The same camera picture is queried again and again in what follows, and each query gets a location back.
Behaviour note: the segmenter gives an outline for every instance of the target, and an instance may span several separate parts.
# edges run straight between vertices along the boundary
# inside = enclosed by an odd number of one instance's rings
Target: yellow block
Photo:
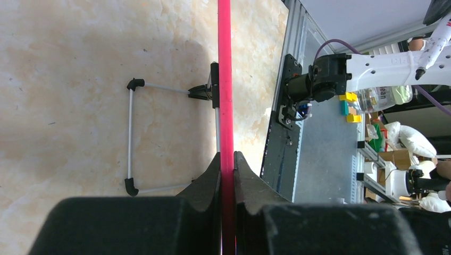
[[[340,101],[347,101],[347,102],[356,102],[357,101],[357,94],[353,92],[346,92],[344,95],[339,96]]]
[[[362,121],[362,117],[360,115],[349,114],[346,116],[346,121],[348,123],[359,123]]]

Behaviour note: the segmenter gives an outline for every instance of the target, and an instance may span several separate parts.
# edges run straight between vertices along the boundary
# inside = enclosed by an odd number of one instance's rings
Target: pink stick
[[[221,132],[222,254],[235,254],[233,102],[230,0],[218,0],[219,112]]]

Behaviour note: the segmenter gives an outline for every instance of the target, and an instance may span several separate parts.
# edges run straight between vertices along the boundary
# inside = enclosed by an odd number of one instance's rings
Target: marble surface
[[[258,173],[288,10],[232,2],[235,149]],[[126,195],[126,84],[205,83],[218,59],[216,19],[209,0],[2,1],[1,254],[27,253],[64,198]],[[189,183],[215,153],[211,102],[139,88],[133,124],[137,188]]]

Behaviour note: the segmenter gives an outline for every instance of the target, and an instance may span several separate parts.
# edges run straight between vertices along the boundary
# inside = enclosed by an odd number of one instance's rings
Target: black clamp
[[[137,87],[144,87],[144,79],[135,79],[133,78],[133,80],[131,80],[128,85],[127,85],[127,89],[131,89],[131,90],[135,90]]]
[[[213,108],[219,108],[219,64],[216,62],[210,64],[210,78],[207,84],[195,86],[188,91],[188,97],[211,100]]]

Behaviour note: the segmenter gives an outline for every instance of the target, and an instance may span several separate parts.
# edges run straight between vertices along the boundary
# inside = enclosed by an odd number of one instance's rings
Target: cable
[[[349,44],[349,43],[347,43],[347,42],[345,42],[345,41],[343,41],[343,40],[340,40],[340,39],[330,39],[330,40],[326,41],[324,44],[322,44],[322,45],[320,46],[320,48],[319,48],[318,51],[316,52],[315,59],[318,58],[318,56],[319,56],[321,50],[322,50],[327,44],[330,44],[330,43],[339,43],[339,44],[342,44],[342,45],[345,46],[346,48],[350,49],[353,53],[355,53],[355,54],[362,54],[362,53],[360,53],[356,48],[352,47],[351,44]]]
[[[321,50],[330,43],[339,43],[344,45],[346,48],[348,48],[349,50],[351,50],[353,53],[355,54],[362,54],[360,53],[356,48],[354,48],[353,46],[351,46],[349,43],[340,40],[340,39],[330,39],[328,41],[326,41],[324,44],[322,44],[320,46],[320,48],[318,49],[318,51],[316,52],[315,55],[315,59],[318,58],[318,55],[320,54]],[[424,97],[426,97],[427,100],[429,100],[433,105],[435,105],[437,108],[439,108],[442,112],[444,112],[445,114],[447,114],[448,116],[451,116],[451,110],[448,110],[445,106],[441,105],[437,100],[435,100],[435,98],[433,98],[429,93],[427,93],[423,88],[421,88],[419,85],[412,85],[412,87],[414,87],[415,89],[418,90],[419,93],[421,93]]]
[[[391,170],[390,173],[388,173],[387,178],[385,178],[385,180],[388,180],[388,177],[390,177],[390,174],[391,174],[393,171],[395,171],[395,170],[398,170],[398,169],[393,169],[393,170]]]
[[[427,91],[425,91],[423,88],[421,88],[420,85],[413,85],[415,89],[418,90],[419,93],[421,93],[424,97],[426,97],[427,100],[431,101],[433,105],[435,105],[437,108],[439,108],[442,112],[445,114],[451,116],[451,110],[447,109],[445,106],[441,105],[435,98],[433,98]]]

